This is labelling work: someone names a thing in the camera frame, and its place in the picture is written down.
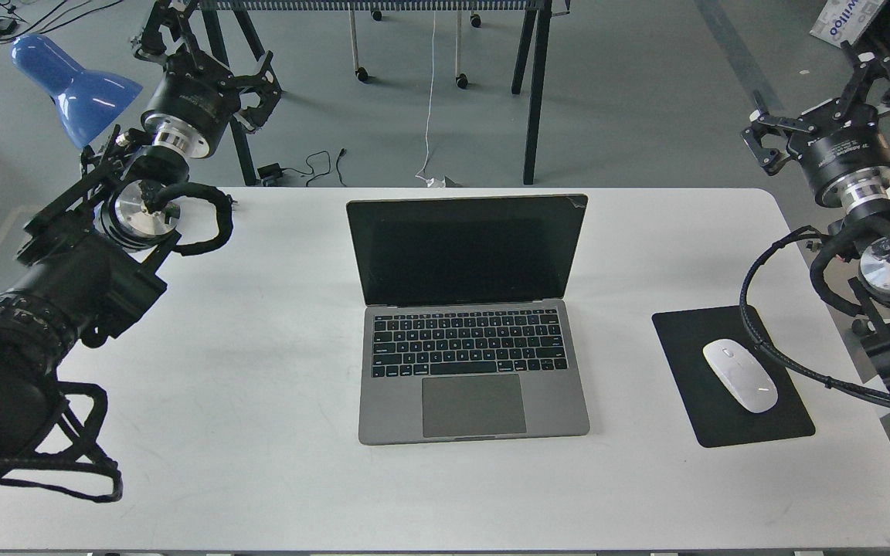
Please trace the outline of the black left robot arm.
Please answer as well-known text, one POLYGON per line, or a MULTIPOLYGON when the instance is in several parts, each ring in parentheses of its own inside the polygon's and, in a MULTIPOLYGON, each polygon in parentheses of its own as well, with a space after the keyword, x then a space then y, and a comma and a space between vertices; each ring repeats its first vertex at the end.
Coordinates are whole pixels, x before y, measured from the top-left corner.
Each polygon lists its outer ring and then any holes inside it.
POLYGON ((233 200, 194 182, 189 162, 215 154, 227 129, 252 134, 282 97, 250 11, 253 1, 156 1, 133 39, 162 78, 138 129, 114 120, 141 85, 88 70, 40 34, 12 43, 12 60, 52 97, 81 148, 81 179, 25 224, 27 271, 0 294, 0 485, 32 488, 12 472, 90 473, 109 493, 53 492, 95 503, 123 493, 116 461, 99 447, 108 395, 65 382, 59 364, 77 344, 120 337, 158 302, 170 256, 221 249, 233 200))

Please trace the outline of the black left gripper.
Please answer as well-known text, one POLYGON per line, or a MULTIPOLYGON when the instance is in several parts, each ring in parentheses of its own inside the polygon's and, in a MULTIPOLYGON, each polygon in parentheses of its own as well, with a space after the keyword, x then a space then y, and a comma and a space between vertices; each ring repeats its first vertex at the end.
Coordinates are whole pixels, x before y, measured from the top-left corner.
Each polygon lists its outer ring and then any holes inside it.
POLYGON ((215 154, 227 124, 236 114, 245 131, 265 126, 283 89, 272 68, 273 52, 257 60, 257 73, 233 75, 227 66, 202 53, 190 18, 199 1, 155 1, 139 32, 131 39, 135 59, 158 64, 164 75, 141 123, 156 136, 174 129, 185 158, 215 154), (222 83, 229 79, 229 88, 222 83), (240 109, 239 95, 254 93, 259 103, 240 109))

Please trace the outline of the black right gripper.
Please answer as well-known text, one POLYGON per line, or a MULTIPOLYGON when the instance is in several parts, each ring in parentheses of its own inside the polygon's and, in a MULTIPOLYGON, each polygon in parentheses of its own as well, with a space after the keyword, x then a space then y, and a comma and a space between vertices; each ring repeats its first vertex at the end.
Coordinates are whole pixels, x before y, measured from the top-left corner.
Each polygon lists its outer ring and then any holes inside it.
POLYGON ((771 115, 762 92, 752 91, 755 110, 751 124, 741 133, 757 165, 774 176, 789 161, 799 161, 814 195, 825 208, 843 207, 836 193, 837 181, 855 172, 875 168, 882 186, 890 187, 890 145, 881 134, 879 116, 890 116, 890 52, 860 53, 848 41, 841 51, 852 65, 850 81, 838 97, 805 110, 799 117, 771 115), (868 103, 868 93, 883 79, 887 87, 875 104, 868 103), (834 115, 841 116, 835 120, 834 115), (784 147, 766 147, 764 138, 780 137, 784 147))

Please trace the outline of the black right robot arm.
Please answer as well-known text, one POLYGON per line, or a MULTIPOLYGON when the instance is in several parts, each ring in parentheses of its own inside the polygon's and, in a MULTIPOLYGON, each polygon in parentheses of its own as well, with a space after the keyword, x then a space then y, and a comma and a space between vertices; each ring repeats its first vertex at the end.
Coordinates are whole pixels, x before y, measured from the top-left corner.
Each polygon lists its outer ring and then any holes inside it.
POLYGON ((890 145, 881 117, 890 115, 890 52, 883 47, 841 49, 852 77, 837 97, 795 117, 771 115, 762 95, 742 139, 769 175, 798 162, 818 205, 844 217, 827 229, 812 262, 814 290, 850 317, 867 317, 859 334, 863 351, 890 391, 890 145))

